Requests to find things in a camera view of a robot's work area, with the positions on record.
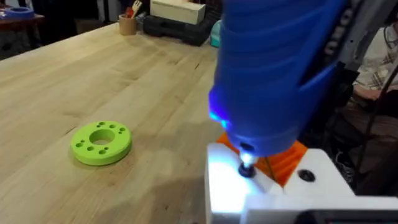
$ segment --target nozzle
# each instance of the nozzle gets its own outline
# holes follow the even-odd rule
[[[246,152],[240,153],[242,164],[239,166],[239,173],[243,177],[254,177],[254,164],[257,162],[258,157],[252,156]]]

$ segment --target hole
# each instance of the hole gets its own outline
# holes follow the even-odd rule
[[[313,174],[313,172],[309,171],[309,170],[299,170],[297,171],[298,176],[307,182],[314,182],[315,181],[315,175]]]
[[[114,133],[108,129],[100,129],[93,132],[90,137],[90,142],[97,145],[104,145],[108,144],[109,142],[113,141]]]
[[[242,147],[243,150],[245,150],[247,152],[253,152],[254,151],[254,147],[253,146],[251,146],[249,144],[246,144],[244,142],[241,142],[241,147]]]

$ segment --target white box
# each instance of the white box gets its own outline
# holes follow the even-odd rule
[[[151,0],[150,14],[196,25],[205,16],[206,5],[185,1]]]

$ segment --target led light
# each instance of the led light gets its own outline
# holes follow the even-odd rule
[[[221,120],[221,127],[223,127],[224,129],[228,129],[229,126],[229,122],[226,120]]]
[[[209,117],[210,117],[211,119],[215,120],[215,121],[219,121],[219,120],[220,120],[220,118],[219,118],[216,114],[214,114],[213,112],[211,112],[211,111],[210,111],[210,113],[209,113]]]
[[[240,158],[243,162],[244,165],[253,165],[257,162],[258,157],[250,155],[246,152],[241,152],[240,153]]]

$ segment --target white 3d printer frame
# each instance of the white 3d printer frame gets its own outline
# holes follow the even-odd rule
[[[311,209],[398,210],[395,197],[355,196],[329,157],[309,149],[282,188],[256,170],[253,178],[238,173],[239,156],[224,144],[209,144],[205,173],[207,224],[293,223]],[[302,180],[309,170],[315,181]]]

